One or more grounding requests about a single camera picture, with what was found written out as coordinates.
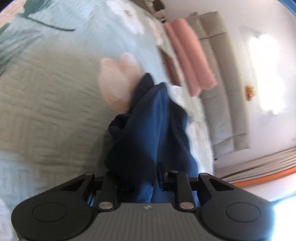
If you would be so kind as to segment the red wall ornament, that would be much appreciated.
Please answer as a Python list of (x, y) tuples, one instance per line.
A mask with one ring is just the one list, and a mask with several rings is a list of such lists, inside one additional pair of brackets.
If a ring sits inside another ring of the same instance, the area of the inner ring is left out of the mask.
[(247, 101), (251, 101), (256, 95), (255, 88), (252, 85), (245, 86), (245, 98)]

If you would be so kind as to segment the floral green bedspread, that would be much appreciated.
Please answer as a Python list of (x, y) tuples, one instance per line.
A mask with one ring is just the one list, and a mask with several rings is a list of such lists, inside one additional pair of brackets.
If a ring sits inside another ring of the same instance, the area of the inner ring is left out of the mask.
[(1, 26), (1, 240), (17, 240), (23, 200), (85, 172), (103, 175), (116, 113), (100, 93), (100, 60), (133, 54), (168, 82), (177, 57), (161, 23), (131, 1), (24, 1)]

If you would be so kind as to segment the grey and orange curtain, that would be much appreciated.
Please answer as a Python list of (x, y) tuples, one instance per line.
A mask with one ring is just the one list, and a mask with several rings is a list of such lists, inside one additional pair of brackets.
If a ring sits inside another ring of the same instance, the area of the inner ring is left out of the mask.
[(215, 175), (237, 187), (275, 181), (295, 174), (295, 148), (233, 166), (216, 169)]

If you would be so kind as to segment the grey upholstered headboard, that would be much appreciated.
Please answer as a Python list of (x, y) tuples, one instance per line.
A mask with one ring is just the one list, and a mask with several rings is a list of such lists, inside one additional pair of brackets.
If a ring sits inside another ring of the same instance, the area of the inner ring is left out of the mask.
[(217, 85), (204, 90), (201, 100), (214, 158), (247, 149), (249, 129), (243, 81), (234, 47), (217, 11), (186, 18), (201, 41)]

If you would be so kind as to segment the brown tablet case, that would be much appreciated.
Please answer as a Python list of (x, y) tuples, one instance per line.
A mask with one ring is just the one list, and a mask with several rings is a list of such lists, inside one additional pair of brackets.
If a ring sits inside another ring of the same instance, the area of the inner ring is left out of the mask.
[(161, 56), (163, 66), (170, 83), (175, 86), (181, 86), (181, 81), (177, 73), (173, 57), (160, 46), (158, 46), (158, 52)]

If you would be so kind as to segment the folded pink blanket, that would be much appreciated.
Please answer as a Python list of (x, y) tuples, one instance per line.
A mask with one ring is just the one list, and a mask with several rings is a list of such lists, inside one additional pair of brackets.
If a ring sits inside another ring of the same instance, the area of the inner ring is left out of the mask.
[(177, 54), (191, 97), (199, 96), (203, 90), (217, 85), (201, 42), (196, 32), (185, 19), (164, 23), (163, 27)]

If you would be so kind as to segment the navy blue garment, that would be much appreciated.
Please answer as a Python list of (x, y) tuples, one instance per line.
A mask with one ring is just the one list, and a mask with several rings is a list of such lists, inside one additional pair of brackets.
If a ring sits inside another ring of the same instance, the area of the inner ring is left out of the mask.
[(146, 73), (133, 93), (129, 111), (117, 115), (108, 127), (114, 143), (105, 165), (112, 172), (121, 202), (173, 202), (170, 192), (159, 189), (159, 162), (167, 170), (198, 176), (187, 121), (186, 112), (170, 99), (166, 85), (155, 85)]

